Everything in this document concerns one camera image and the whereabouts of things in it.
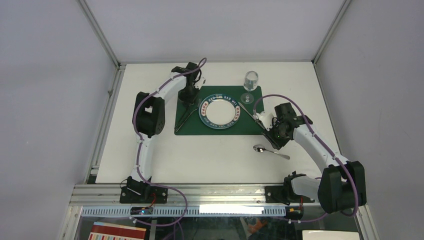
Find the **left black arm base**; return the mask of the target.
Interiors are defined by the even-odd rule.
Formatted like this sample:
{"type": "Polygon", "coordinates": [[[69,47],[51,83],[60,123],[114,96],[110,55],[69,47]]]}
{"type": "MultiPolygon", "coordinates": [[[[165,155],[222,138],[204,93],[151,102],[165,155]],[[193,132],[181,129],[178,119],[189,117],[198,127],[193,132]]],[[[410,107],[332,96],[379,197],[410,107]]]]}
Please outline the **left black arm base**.
{"type": "Polygon", "coordinates": [[[121,204],[166,204],[168,202],[168,189],[163,187],[142,187],[141,190],[134,190],[128,187],[121,189],[119,198],[121,204]]]}

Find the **silver spoon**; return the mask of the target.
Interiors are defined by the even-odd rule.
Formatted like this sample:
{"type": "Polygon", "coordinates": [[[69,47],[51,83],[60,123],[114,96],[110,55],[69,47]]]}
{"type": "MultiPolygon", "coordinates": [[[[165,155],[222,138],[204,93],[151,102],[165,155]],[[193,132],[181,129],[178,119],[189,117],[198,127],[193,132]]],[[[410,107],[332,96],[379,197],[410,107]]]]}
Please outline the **silver spoon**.
{"type": "Polygon", "coordinates": [[[269,152],[269,153],[272,153],[272,154],[278,155],[278,156],[280,156],[281,158],[286,159],[286,160],[290,160],[290,159],[291,159],[291,157],[290,157],[289,155],[282,154],[282,153],[279,153],[279,152],[276,152],[276,151],[273,151],[273,150],[266,149],[263,145],[260,145],[260,144],[256,144],[256,145],[254,145],[252,148],[253,148],[256,152],[258,152],[258,153],[269,152]]]}

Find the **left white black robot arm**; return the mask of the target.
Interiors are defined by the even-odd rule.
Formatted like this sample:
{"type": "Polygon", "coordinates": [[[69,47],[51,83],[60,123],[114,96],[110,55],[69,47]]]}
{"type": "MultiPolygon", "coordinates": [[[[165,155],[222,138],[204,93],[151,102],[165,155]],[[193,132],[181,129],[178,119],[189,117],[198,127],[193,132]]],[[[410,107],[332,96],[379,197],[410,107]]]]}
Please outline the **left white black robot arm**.
{"type": "Polygon", "coordinates": [[[134,167],[127,178],[125,189],[138,203],[145,203],[151,196],[151,163],[153,146],[166,123],[166,104],[177,95],[188,111],[197,102],[202,80],[201,67],[206,58],[199,63],[189,62],[185,67],[174,67],[164,83],[153,92],[139,92],[136,96],[132,124],[137,136],[137,152],[134,167]]]}

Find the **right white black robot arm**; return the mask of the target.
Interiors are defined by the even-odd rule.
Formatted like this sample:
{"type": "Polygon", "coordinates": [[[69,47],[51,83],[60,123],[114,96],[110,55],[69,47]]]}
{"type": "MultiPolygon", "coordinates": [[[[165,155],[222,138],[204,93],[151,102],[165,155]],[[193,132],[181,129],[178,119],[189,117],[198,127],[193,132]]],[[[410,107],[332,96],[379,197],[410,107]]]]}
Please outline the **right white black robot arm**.
{"type": "Polygon", "coordinates": [[[293,172],[282,185],[271,190],[273,202],[290,205],[302,197],[316,200],[327,214],[355,209],[367,203],[365,169],[359,161],[350,161],[332,150],[314,129],[306,115],[297,115],[290,103],[274,108],[275,114],[255,113],[263,125],[262,134],[271,146],[280,150],[289,141],[299,144],[321,172],[315,179],[293,172]]]}

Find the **dark green placemat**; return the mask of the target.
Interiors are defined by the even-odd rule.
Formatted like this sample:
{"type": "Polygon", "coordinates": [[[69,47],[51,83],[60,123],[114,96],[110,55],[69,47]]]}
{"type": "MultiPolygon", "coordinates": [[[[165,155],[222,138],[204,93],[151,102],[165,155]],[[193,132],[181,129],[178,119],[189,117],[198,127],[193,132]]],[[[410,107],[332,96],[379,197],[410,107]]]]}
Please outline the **dark green placemat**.
{"type": "MultiPolygon", "coordinates": [[[[198,98],[205,99],[212,94],[226,94],[241,102],[241,96],[246,91],[241,85],[215,85],[204,86],[201,88],[198,98]]],[[[246,110],[241,110],[238,122],[227,129],[212,129],[202,123],[199,118],[198,110],[195,111],[185,122],[178,132],[174,132],[177,136],[219,136],[219,135],[261,135],[263,129],[249,116],[253,114],[254,103],[243,104],[246,110]]],[[[177,102],[175,125],[179,118],[183,115],[185,108],[182,101],[177,102]]]]}

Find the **silver fork dark handle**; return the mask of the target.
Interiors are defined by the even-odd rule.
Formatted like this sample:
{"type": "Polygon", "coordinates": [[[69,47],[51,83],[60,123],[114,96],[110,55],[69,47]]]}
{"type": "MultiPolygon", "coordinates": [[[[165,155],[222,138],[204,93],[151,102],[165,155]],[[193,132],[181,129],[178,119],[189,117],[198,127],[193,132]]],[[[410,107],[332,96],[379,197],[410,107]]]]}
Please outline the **silver fork dark handle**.
{"type": "Polygon", "coordinates": [[[185,112],[183,113],[183,115],[180,117],[180,119],[178,120],[178,122],[176,123],[175,127],[174,127],[174,131],[178,132],[181,127],[185,124],[185,122],[188,120],[188,118],[198,110],[198,108],[200,107],[201,104],[201,99],[198,98],[196,100],[196,102],[194,104],[184,104],[184,108],[185,108],[185,112]]]}

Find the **clear drinking glass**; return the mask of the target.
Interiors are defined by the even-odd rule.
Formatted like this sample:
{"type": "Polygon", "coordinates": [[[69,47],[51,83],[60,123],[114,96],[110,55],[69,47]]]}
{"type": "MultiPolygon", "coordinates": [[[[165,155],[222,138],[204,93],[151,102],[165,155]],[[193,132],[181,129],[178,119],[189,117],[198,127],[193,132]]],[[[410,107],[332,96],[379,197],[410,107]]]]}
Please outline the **clear drinking glass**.
{"type": "Polygon", "coordinates": [[[252,95],[252,91],[254,91],[258,86],[259,74],[256,71],[248,71],[245,74],[243,87],[245,89],[245,93],[241,95],[241,102],[244,104],[251,104],[254,101],[254,96],[252,95]]]}

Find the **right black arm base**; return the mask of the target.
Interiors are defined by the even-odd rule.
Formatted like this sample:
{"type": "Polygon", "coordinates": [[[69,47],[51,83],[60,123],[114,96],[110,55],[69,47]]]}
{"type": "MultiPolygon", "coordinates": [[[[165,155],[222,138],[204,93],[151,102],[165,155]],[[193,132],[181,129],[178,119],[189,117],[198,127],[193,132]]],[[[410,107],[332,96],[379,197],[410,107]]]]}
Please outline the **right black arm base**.
{"type": "Polygon", "coordinates": [[[310,197],[296,195],[284,185],[267,185],[264,187],[265,202],[267,204],[280,203],[285,205],[303,203],[315,203],[310,197]]]}

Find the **white plate teal rim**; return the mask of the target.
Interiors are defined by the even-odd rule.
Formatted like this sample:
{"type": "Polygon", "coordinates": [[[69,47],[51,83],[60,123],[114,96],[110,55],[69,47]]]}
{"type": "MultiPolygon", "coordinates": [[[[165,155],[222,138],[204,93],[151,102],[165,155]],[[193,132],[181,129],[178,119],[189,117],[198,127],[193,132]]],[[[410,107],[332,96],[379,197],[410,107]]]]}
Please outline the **white plate teal rim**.
{"type": "Polygon", "coordinates": [[[214,130],[224,130],[235,125],[241,116],[239,102],[223,93],[215,93],[204,98],[199,106],[201,122],[214,130]]]}

